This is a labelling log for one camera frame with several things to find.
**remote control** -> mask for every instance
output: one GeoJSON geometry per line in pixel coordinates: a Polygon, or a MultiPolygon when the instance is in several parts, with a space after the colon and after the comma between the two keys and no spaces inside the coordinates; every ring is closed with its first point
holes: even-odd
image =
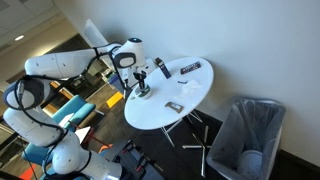
{"type": "Polygon", "coordinates": [[[195,69],[198,69],[198,68],[200,68],[200,67],[201,67],[201,64],[200,64],[200,62],[198,61],[198,62],[195,62],[195,63],[193,63],[193,64],[190,64],[190,65],[188,65],[188,66],[186,66],[186,67],[184,67],[184,68],[181,68],[181,69],[180,69],[180,73],[181,73],[181,74],[185,74],[185,73],[188,73],[188,72],[193,71],[193,70],[195,70],[195,69]]]}

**floor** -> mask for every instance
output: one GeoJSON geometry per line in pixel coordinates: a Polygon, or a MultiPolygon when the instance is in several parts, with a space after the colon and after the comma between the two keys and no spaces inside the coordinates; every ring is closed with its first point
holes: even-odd
{"type": "MultiPolygon", "coordinates": [[[[95,103],[97,109],[104,112],[105,115],[92,113],[82,127],[91,126],[94,128],[94,136],[103,142],[109,144],[119,140],[133,140],[133,142],[142,147],[142,151],[158,165],[159,172],[165,179],[185,180],[185,179],[224,179],[215,170],[207,166],[206,178],[200,175],[201,150],[189,149],[184,150],[183,144],[196,143],[186,124],[180,123],[170,132],[170,136],[176,147],[172,147],[169,141],[165,138],[160,129],[142,131],[131,127],[124,117],[125,101],[120,100],[112,108],[108,108],[106,100],[110,98],[116,91],[111,89],[109,85],[102,87],[97,93],[89,97],[87,101],[95,103]]],[[[204,124],[208,125],[209,137],[208,144],[212,143],[216,136],[221,122],[199,112],[204,124]]],[[[204,126],[198,121],[193,121],[194,125],[200,132],[203,132],[204,126]]],[[[101,143],[90,140],[85,148],[99,151],[101,143]]],[[[14,171],[14,168],[26,169],[28,163],[21,158],[16,158],[13,166],[8,166],[7,171],[13,175],[19,176],[20,171],[14,171]]],[[[310,168],[301,164],[299,160],[294,160],[288,153],[281,151],[274,166],[273,173],[270,179],[320,179],[319,167],[310,168]]],[[[40,177],[41,169],[36,168],[37,176],[40,177]]]]}

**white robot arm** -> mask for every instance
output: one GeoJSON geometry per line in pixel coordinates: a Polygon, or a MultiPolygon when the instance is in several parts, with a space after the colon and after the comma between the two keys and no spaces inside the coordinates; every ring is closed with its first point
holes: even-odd
{"type": "Polygon", "coordinates": [[[17,133],[36,146],[53,149],[52,165],[58,174],[79,172],[93,179],[119,179],[120,164],[109,162],[95,152],[80,147],[79,139],[45,114],[39,105],[47,98],[49,82],[82,74],[93,58],[112,51],[118,68],[144,67],[141,40],[129,39],[123,46],[100,47],[66,53],[55,53],[28,59],[26,77],[8,87],[3,95],[9,108],[4,119],[17,133]]]}

